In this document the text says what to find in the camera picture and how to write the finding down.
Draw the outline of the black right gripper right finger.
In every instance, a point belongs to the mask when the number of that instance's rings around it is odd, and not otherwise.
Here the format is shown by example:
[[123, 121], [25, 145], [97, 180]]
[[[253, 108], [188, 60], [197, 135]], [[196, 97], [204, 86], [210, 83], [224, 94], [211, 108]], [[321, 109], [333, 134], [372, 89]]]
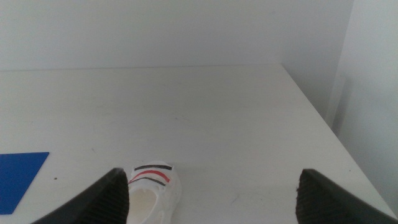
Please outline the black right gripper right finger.
[[295, 214], [299, 224], [397, 224], [315, 169], [300, 175]]

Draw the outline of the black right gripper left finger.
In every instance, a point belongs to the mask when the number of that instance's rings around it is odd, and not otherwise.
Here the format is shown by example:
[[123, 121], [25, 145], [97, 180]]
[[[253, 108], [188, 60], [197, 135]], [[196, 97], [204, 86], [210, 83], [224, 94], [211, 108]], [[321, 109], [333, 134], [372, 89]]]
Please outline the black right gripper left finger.
[[91, 224], [127, 222], [129, 193], [122, 168], [113, 168], [93, 185], [46, 216], [40, 224]]

